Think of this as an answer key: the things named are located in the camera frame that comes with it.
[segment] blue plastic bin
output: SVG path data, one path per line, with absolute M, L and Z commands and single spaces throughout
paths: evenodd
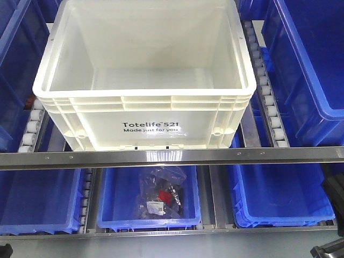
M 235 137 L 232 147 L 240 147 Z M 320 164 L 228 166 L 238 227 L 310 226 L 334 218 Z
M 4 33 L 19 0 L 1 0 L 0 1 L 0 37 Z
M 44 20 L 46 23 L 53 23 L 55 21 L 56 13 L 62 0 L 38 0 Z
M 238 10 L 242 20 L 264 20 L 269 0 L 238 0 Z
M 80 225 L 83 171 L 0 171 L 0 234 L 57 231 Z
M 304 146 L 344 144 L 344 1 L 271 0 L 263 36 Z
M 12 141 L 22 130 L 20 117 L 32 93 L 49 32 L 36 0 L 0 2 L 0 8 L 17 4 L 7 23 L 0 16 L 0 28 L 5 26 L 0 38 L 0 151 L 15 152 L 18 146 L 13 147 Z
M 146 168 L 108 168 L 103 174 L 99 201 L 98 226 L 113 230 L 140 228 L 190 227 L 200 223 L 200 206 L 195 166 L 181 167 L 187 175 L 184 189 L 182 219 L 137 219 L 137 196 L 140 194 L 139 174 Z

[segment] metal rail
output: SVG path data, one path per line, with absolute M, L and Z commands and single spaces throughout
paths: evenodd
M 344 162 L 344 147 L 0 154 L 0 170 L 314 162 Z

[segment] white roller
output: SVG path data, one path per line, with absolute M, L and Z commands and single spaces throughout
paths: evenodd
M 26 130 L 29 133 L 37 133 L 40 123 L 38 121 L 30 121 L 27 123 Z
M 87 201 L 88 201 L 87 198 L 82 199 L 81 206 L 86 207 L 87 206 Z
M 277 141 L 277 146 L 279 148 L 284 148 L 284 147 L 288 147 L 288 144 L 286 141 Z
M 281 126 L 281 120 L 279 117 L 269 117 L 269 122 L 272 128 L 279 128 Z
M 259 52 L 258 50 L 254 50 L 254 51 L 252 52 L 252 57 L 253 57 L 253 58 L 259 58 L 259 57 L 260 57 L 260 52 Z
M 266 76 L 260 76 L 258 78 L 259 85 L 266 85 L 268 83 L 268 78 Z
M 87 212 L 87 207 L 82 207 L 81 208 L 81 216 L 86 216 L 86 212 Z
M 249 48 L 250 48 L 251 51 L 257 50 L 258 47 L 259 47 L 259 45 L 258 45 L 257 42 L 253 42 L 253 43 L 249 44 Z
M 90 187 L 91 187 L 91 182 L 84 183 L 84 189 L 90 189 Z
M 44 107 L 43 107 L 43 105 L 42 105 L 42 102 L 39 101 L 39 99 L 36 99 L 36 100 L 34 101 L 34 103 L 33 103 L 33 108 L 34 108 L 34 109 L 40 109 L 40 110 L 43 110 L 43 109 L 44 109 Z
M 251 28 L 252 23 L 251 23 L 250 21 L 245 21 L 245 22 L 243 23 L 243 25 L 244 25 L 245 28 Z
M 247 35 L 254 35 L 254 29 L 252 27 L 246 29 Z
M 272 95 L 265 95 L 264 96 L 264 103 L 265 106 L 272 106 L 274 104 L 274 97 Z
M 256 42 L 256 36 L 255 35 L 249 35 L 248 36 L 248 42 L 249 43 L 252 43 L 252 42 Z
M 36 139 L 36 134 L 34 133 L 25 133 L 23 135 L 23 144 L 24 145 L 33 145 Z
M 82 192 L 82 195 L 83 195 L 85 198 L 88 198 L 89 195 L 90 195 L 90 191 L 89 191 L 89 190 L 84 190 L 84 191 Z
M 275 106 L 267 106 L 268 116 L 275 117 L 277 116 L 277 108 Z
M 271 88 L 269 85 L 264 85 L 261 87 L 262 95 L 270 95 L 271 93 Z
M 42 110 L 32 110 L 30 113 L 30 120 L 32 121 L 40 121 L 43 115 Z
M 91 174 L 86 174 L 85 175 L 85 180 L 86 181 L 91 181 Z
M 276 141 L 284 140 L 284 132 L 282 128 L 275 128 L 274 129 L 274 136 Z
M 257 68 L 257 75 L 258 75 L 258 76 L 264 76 L 264 75 L 265 75 L 265 69 L 264 69 L 264 67 L 258 67 L 258 68 Z
M 81 219 L 80 219 L 80 224 L 81 225 L 85 225 L 85 223 L 86 223 L 86 217 L 82 216 Z
M 85 226 L 80 226 L 79 230 L 78 230 L 78 233 L 82 234 L 82 233 L 84 233 L 84 230 L 85 230 Z
M 27 153 L 27 152 L 33 152 L 33 148 L 31 146 L 20 146 L 18 149 L 19 153 Z
M 253 62 L 254 62 L 254 67 L 262 67 L 263 66 L 263 61 L 260 58 L 255 59 Z

